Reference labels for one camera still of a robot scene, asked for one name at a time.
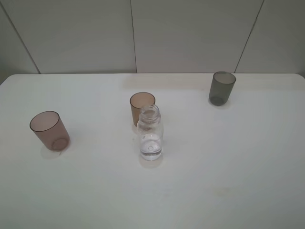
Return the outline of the grey translucent cup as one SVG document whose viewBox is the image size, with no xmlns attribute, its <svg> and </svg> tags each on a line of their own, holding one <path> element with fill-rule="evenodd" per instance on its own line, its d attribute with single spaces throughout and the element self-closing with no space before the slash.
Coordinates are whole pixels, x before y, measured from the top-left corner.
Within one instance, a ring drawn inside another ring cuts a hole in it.
<svg viewBox="0 0 305 229">
<path fill-rule="evenodd" d="M 235 82 L 236 77 L 229 72 L 219 71 L 214 73 L 209 92 L 210 102 L 215 106 L 226 104 Z"/>
</svg>

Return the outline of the clear plastic water bottle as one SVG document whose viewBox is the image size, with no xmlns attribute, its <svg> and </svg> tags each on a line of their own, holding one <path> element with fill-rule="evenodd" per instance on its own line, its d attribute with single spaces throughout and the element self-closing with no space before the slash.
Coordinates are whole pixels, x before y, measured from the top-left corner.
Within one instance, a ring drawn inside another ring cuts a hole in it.
<svg viewBox="0 0 305 229">
<path fill-rule="evenodd" d="M 163 123 L 158 106 L 153 104 L 141 108 L 137 133 L 142 158 L 147 161 L 157 160 L 163 147 Z"/>
</svg>

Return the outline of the pink translucent cup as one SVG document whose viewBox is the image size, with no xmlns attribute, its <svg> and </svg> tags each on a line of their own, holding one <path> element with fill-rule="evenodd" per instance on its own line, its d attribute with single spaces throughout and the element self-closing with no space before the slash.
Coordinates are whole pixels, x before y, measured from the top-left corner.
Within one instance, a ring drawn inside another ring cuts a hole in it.
<svg viewBox="0 0 305 229">
<path fill-rule="evenodd" d="M 55 111 L 45 111 L 34 116 L 30 129 L 50 151 L 62 151 L 70 143 L 70 136 Z"/>
</svg>

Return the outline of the orange-brown translucent cup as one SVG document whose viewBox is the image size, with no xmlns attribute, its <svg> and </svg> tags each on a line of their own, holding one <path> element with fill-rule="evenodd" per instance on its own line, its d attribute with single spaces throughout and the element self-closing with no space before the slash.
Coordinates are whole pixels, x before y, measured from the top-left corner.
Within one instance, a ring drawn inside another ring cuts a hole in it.
<svg viewBox="0 0 305 229">
<path fill-rule="evenodd" d="M 137 126 L 141 109 L 153 104 L 155 104 L 155 97 L 151 93 L 138 92 L 131 96 L 130 105 L 134 126 Z"/>
</svg>

